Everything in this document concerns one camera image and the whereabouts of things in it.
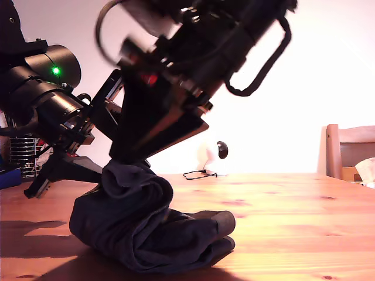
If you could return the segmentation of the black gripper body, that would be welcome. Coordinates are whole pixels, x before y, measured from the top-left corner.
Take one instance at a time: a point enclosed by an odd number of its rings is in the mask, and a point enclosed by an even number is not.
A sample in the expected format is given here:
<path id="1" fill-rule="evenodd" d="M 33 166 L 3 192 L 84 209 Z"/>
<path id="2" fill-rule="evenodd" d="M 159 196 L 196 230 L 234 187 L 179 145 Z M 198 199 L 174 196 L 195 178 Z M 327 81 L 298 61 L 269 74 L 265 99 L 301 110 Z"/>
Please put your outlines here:
<path id="1" fill-rule="evenodd" d="M 122 77 L 114 70 L 99 89 L 94 98 L 88 94 L 75 97 L 65 92 L 54 92 L 37 109 L 39 124 L 37 135 L 53 148 L 53 153 L 65 153 L 75 156 L 79 146 L 89 145 L 96 128 L 92 123 L 92 109 L 104 101 L 113 101 L 122 89 Z M 28 189 L 27 198 L 39 198 L 52 183 L 43 175 L 43 167 Z"/>

